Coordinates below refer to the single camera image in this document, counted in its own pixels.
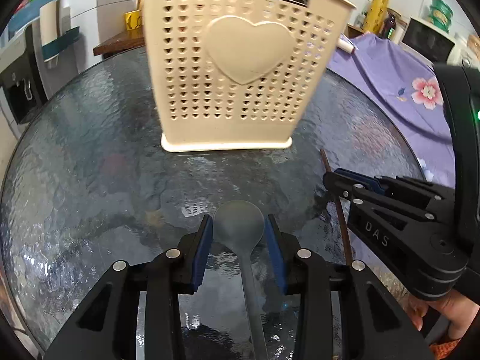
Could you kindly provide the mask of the person's right hand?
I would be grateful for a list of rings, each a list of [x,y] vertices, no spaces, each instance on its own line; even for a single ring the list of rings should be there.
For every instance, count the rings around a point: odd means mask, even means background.
[[[436,301],[423,301],[410,294],[406,312],[417,330],[422,329],[423,318],[429,308],[438,311],[450,322],[448,336],[453,341],[465,335],[479,312],[478,304],[454,289]]]

